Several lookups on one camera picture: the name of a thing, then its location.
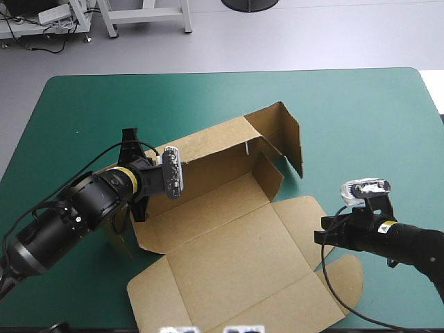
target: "green table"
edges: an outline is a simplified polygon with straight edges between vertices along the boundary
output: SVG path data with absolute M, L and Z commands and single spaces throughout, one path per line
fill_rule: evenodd
M 346 180 L 390 180 L 400 221 L 442 228 L 444 126 L 417 71 L 360 69 L 264 73 L 63 76 L 46 85 L 0 183 L 0 232 L 105 147 L 137 126 L 154 145 L 283 101 L 302 126 L 304 178 L 284 160 L 276 200 L 311 194 L 331 214 Z M 107 155 L 96 169 L 117 160 Z M 333 257 L 344 254 L 335 250 Z M 433 285 L 414 268 L 359 254 L 359 311 L 408 326 L 444 326 Z M 134 327 L 126 283 L 159 256 L 118 256 L 102 232 L 0 303 L 1 325 Z M 348 316 L 337 327 L 370 327 Z

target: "black cable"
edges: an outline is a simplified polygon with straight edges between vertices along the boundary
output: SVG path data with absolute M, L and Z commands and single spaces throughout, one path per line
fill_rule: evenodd
M 114 231 L 115 234 L 123 234 L 125 230 L 128 228 L 128 224 L 130 223 L 130 212 L 131 212 L 131 206 L 127 206 L 125 216 L 123 218 L 122 227 L 120 229 L 117 229 L 116 226 L 116 216 L 114 215 L 111 219 L 111 228 L 112 231 Z
M 11 226 L 11 228 L 5 233 L 5 235 L 3 236 L 3 240 L 2 240 L 2 251 L 3 251 L 3 255 L 5 256 L 6 259 L 6 267 L 9 266 L 9 256 L 8 256 L 8 251 L 6 249 L 6 242 L 8 240 L 8 237 L 14 232 L 15 228 L 19 225 L 20 221 L 29 213 L 38 210 L 41 208 L 41 206 L 43 204 L 46 203 L 46 201 L 48 199 L 50 199 L 52 196 L 54 196 L 55 194 L 57 194 L 60 190 L 62 190 L 65 186 L 67 186 L 69 183 L 71 183 L 74 179 L 76 179 L 80 174 L 82 174 L 86 169 L 88 169 L 93 163 L 95 163 L 98 159 L 100 159 L 102 156 L 104 156 L 107 152 L 111 151 L 112 149 L 121 146 L 122 144 L 127 144 L 127 143 L 135 143 L 135 144 L 141 144 L 142 146 L 146 146 L 148 148 L 150 148 L 152 151 L 154 151 L 154 153 L 156 154 L 156 156 L 159 156 L 159 152 L 157 151 L 157 149 L 154 146 L 151 146 L 150 144 L 147 144 L 146 142 L 141 142 L 139 140 L 128 140 L 128 141 L 124 141 L 124 142 L 119 142 L 117 144 L 113 144 L 111 147 L 105 149 L 102 153 L 98 154 L 95 158 L 93 158 L 90 162 L 88 162 L 80 171 L 78 171 L 74 176 L 70 177 L 70 179 L 68 179 L 65 183 L 63 183 L 62 185 L 60 185 L 56 190 L 52 191 L 49 195 L 47 195 L 43 200 L 41 200 L 37 205 L 33 206 L 32 208 L 26 210 L 24 213 L 22 213 L 17 220 L 14 221 L 13 225 Z
M 52 50 L 48 50 L 48 49 L 41 49 L 41 48 L 38 48 L 38 47 L 32 47 L 32 48 L 30 48 L 29 50 L 30 50 L 30 51 L 46 51 L 46 52 L 49 52 L 49 53 L 52 53 L 52 54 L 59 54 L 59 53 L 61 53 L 61 52 L 64 51 L 65 46 L 66 46 L 66 44 L 67 44 L 69 38 L 70 38 L 74 33 L 76 33 L 76 31 L 77 31 L 77 27 L 78 27 L 78 22 L 76 22 L 76 26 L 75 26 L 74 31 L 73 31 L 72 33 L 70 33 L 69 30 L 68 30 L 68 33 L 66 34 L 66 36 L 65 36 L 65 38 L 64 38 L 64 40 L 63 40 L 62 48 L 61 48 L 60 50 L 58 50 L 58 51 L 52 51 Z
M 77 31 L 77 27 L 78 27 L 78 21 L 76 21 L 76 26 L 75 26 L 75 28 L 74 28 L 74 31 L 71 33 L 71 29 L 68 30 L 68 32 L 67 32 L 67 34 L 66 34 L 66 36 L 65 36 L 65 38 L 64 38 L 64 40 L 63 40 L 62 48 L 61 48 L 60 50 L 58 50 L 58 51 L 52 51 L 52 50 L 43 49 L 43 48 L 38 48 L 38 47 L 31 47 L 31 48 L 28 48 L 26 45 L 24 45 L 24 44 L 22 44 L 22 42 L 20 42 L 20 40 L 15 36 L 14 31 L 12 31 L 11 25 L 9 24 L 9 20 L 10 20 L 10 19 L 13 19 L 13 17 L 10 17 L 9 15 L 5 15 L 5 14 L 3 14 L 2 12 L 0 12 L 0 14 L 3 16 L 3 20 L 6 21 L 6 24 L 8 25 L 9 31 L 11 32 L 11 35 L 12 35 L 12 38 L 13 38 L 14 42 L 15 42 L 16 44 L 20 45 L 23 49 L 25 49 L 25 50 L 27 50 L 27 51 L 45 51 L 45 52 L 49 52 L 49 53 L 52 53 L 52 54 L 59 54 L 59 53 L 61 53 L 61 52 L 64 51 L 65 46 L 66 46 L 66 44 L 67 44 L 69 38 L 70 38 L 74 33 L 76 33 L 76 31 Z M 45 29 L 43 30 L 43 34 L 45 34 L 46 31 L 47 31 L 49 28 L 51 28 L 51 26 L 45 28 Z
M 12 19 L 15 21 L 17 19 L 17 17 L 10 16 L 10 15 L 5 14 L 3 12 L 0 12 L 0 13 L 5 17 L 4 19 L 1 19 L 2 21 L 6 21 L 7 19 Z M 32 19 L 25 19 L 24 17 L 19 17 L 19 19 L 22 21 L 31 23 L 31 24 L 35 24 L 36 26 L 41 26 L 41 24 L 39 22 L 33 21 Z
M 323 239 L 322 246 L 321 246 L 322 270 L 323 270 L 325 282 L 327 283 L 328 289 L 332 292 L 332 295 L 336 298 L 336 300 L 339 302 L 339 304 L 341 304 L 343 307 L 345 307 L 348 311 L 350 311 L 352 314 L 354 314 L 354 315 L 364 319 L 365 321 L 368 321 L 369 323 L 373 323 L 373 324 L 376 324 L 376 325 L 379 325 L 379 326 L 387 327 L 387 328 L 390 328 L 392 330 L 398 330 L 398 331 L 401 330 L 401 331 L 405 331 L 405 332 L 430 332 L 429 330 L 418 330 L 418 329 L 412 329 L 412 328 L 405 328 L 405 327 L 401 327 L 401 326 L 396 326 L 396 325 L 384 323 L 382 321 L 377 321 L 375 319 L 367 317 L 367 316 L 363 315 L 362 313 L 360 313 L 360 312 L 356 311 L 355 309 L 353 309 L 351 306 L 347 305 L 339 297 L 337 292 L 333 289 L 332 283 L 330 282 L 330 279 L 328 278 L 327 269 L 326 269 L 326 266 L 325 266 L 325 243 L 327 241 L 327 236 L 328 236 L 329 232 L 332 231 L 333 229 L 339 227 L 341 224 L 343 224 L 346 221 L 346 219 L 344 219 L 344 220 L 338 222 L 339 214 L 342 213 L 342 211 L 344 211 L 346 208 L 347 208 L 347 206 L 342 207 L 334 215 L 332 224 L 330 224 L 328 229 L 325 231 L 324 239 Z

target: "cardboard box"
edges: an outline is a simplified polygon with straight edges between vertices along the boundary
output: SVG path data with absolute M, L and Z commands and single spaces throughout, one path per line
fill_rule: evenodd
M 319 332 L 345 316 L 314 272 L 324 211 L 309 196 L 271 203 L 283 181 L 274 159 L 285 155 L 302 177 L 299 124 L 282 103 L 168 145 L 186 162 L 185 190 L 178 200 L 153 196 L 150 219 L 134 224 L 142 248 L 166 254 L 128 284 L 141 333 L 258 324 Z M 358 259 L 330 266 L 339 293 L 356 304 Z

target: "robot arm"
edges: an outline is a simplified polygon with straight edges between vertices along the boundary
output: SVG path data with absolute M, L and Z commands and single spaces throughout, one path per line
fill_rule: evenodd
M 342 186 L 341 195 L 350 214 L 323 217 L 314 241 L 387 258 L 389 267 L 398 263 L 414 266 L 432 281 L 444 302 L 444 233 L 398 223 L 389 200 L 386 180 L 367 178 Z
M 146 220 L 151 194 L 178 198 L 183 189 L 179 152 L 166 147 L 156 165 L 137 143 L 136 129 L 123 130 L 119 162 L 100 173 L 86 173 L 68 184 L 17 233 L 0 259 L 0 299 L 22 280 L 41 275 L 84 236 L 127 206 L 135 221 Z

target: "wire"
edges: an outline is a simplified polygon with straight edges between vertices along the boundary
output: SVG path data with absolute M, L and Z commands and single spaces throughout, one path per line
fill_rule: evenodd
M 1 243 L 3 255 L 5 256 L 6 263 L 7 263 L 6 267 L 8 267 L 9 263 L 10 263 L 8 251 L 7 251 L 7 248 L 6 248 L 6 242 L 8 240 L 8 237 L 14 232 L 15 228 L 19 225 L 20 221 L 26 215 L 28 215 L 31 212 L 34 212 L 35 210 L 38 210 L 38 209 L 41 209 L 41 208 L 44 208 L 44 207 L 49 207 L 48 206 L 48 202 L 47 202 L 48 199 L 50 199 L 52 196 L 54 196 L 56 193 L 58 193 L 61 189 L 63 189 L 69 183 L 71 183 L 73 180 L 75 180 L 80 174 L 82 174 L 86 169 L 88 169 L 91 165 L 93 165 L 93 163 L 95 163 L 98 159 L 100 159 L 102 156 L 104 156 L 107 152 L 111 151 L 112 149 L 114 149 L 114 148 L 116 148 L 118 146 L 121 146 L 121 145 L 127 144 L 127 143 L 141 144 L 142 146 L 146 146 L 146 147 L 150 148 L 152 151 L 154 151 L 156 156 L 160 155 L 159 152 L 157 151 L 157 149 L 154 146 L 151 146 L 150 144 L 147 144 L 146 142 L 141 142 L 139 140 L 128 140 L 128 141 L 119 142 L 117 144 L 113 144 L 112 146 L 110 146 L 107 149 L 105 149 L 102 153 L 98 154 L 95 158 L 93 158 L 90 162 L 88 162 L 80 171 L 78 171 L 76 174 L 74 174 L 74 176 L 70 177 L 70 179 L 68 179 L 66 182 L 64 182 L 62 185 L 60 185 L 57 189 L 55 189 L 50 194 L 48 194 L 37 205 L 35 205 L 32 208 L 29 208 L 28 210 L 26 210 L 24 213 L 22 213 L 18 217 L 17 220 L 14 221 L 13 225 L 11 226 L 11 228 L 3 236 L 2 243 Z
M 341 304 L 343 307 L 345 307 L 348 311 L 350 311 L 355 316 L 358 316 L 358 317 L 364 319 L 365 321 L 368 321 L 369 323 L 373 323 L 373 324 L 376 324 L 376 325 L 379 325 L 379 326 L 387 327 L 387 328 L 390 328 L 392 330 L 398 330 L 398 331 L 401 330 L 401 331 L 405 331 L 405 332 L 430 332 L 429 330 L 419 330 L 419 329 L 412 329 L 412 328 L 405 328 L 405 327 L 401 327 L 401 326 L 396 326 L 396 325 L 384 323 L 382 321 L 377 321 L 375 319 L 367 317 L 367 316 L 363 315 L 362 313 L 360 313 L 360 312 L 356 311 L 355 309 L 353 309 L 351 306 L 347 305 L 339 297 L 338 293 L 334 290 L 334 288 L 332 286 L 332 283 L 330 282 L 330 279 L 328 278 L 327 269 L 326 269 L 326 266 L 325 266 L 325 244 L 327 242 L 327 236 L 328 236 L 329 232 L 332 231 L 333 229 L 339 227 L 345 221 L 347 221 L 347 218 L 344 218 L 342 221 L 338 222 L 339 214 L 342 213 L 342 211 L 344 211 L 345 209 L 347 209 L 347 206 L 342 207 L 334 215 L 332 224 L 330 224 L 328 229 L 325 231 L 324 239 L 323 239 L 322 246 L 321 246 L 322 270 L 323 270 L 323 273 L 324 273 L 325 282 L 327 283 L 328 289 L 332 292 L 332 295 L 336 298 L 336 300 L 339 302 L 339 304 Z
M 69 28 L 67 28 L 66 26 L 63 26 L 63 24 L 61 24 L 60 21 L 56 24 L 56 25 L 59 25 L 60 28 L 66 28 L 68 30 L 68 32 L 65 35 L 65 38 L 63 40 L 62 48 L 60 50 L 58 50 L 58 51 L 52 51 L 52 50 L 49 50 L 49 49 L 43 49 L 43 48 L 39 48 L 39 47 L 28 48 L 26 45 L 24 45 L 22 42 L 20 42 L 20 40 L 15 36 L 14 32 L 12 31 L 12 28 L 11 28 L 11 25 L 9 23 L 9 20 L 10 19 L 14 19 L 14 17 L 11 17 L 9 15 L 3 14 L 2 12 L 0 12 L 0 14 L 3 16 L 3 20 L 6 21 L 6 24 L 8 25 L 9 31 L 11 32 L 11 35 L 12 35 L 12 38 L 13 38 L 14 42 L 16 44 L 20 45 L 23 49 L 28 50 L 28 51 L 45 51 L 45 52 L 49 52 L 49 53 L 52 53 L 52 54 L 59 54 L 59 53 L 64 51 L 65 46 L 66 46 L 68 40 L 77 31 L 77 27 L 78 27 L 78 21 L 76 20 L 76 23 L 75 23 L 76 26 L 74 27 L 74 31 L 71 32 L 71 29 L 72 29 L 72 27 L 74 25 L 73 18 L 71 18 L 72 25 Z M 54 26 L 54 24 L 51 24 L 46 29 L 44 29 L 43 30 L 43 34 L 45 34 L 48 31 L 48 29 L 50 29 L 53 26 Z

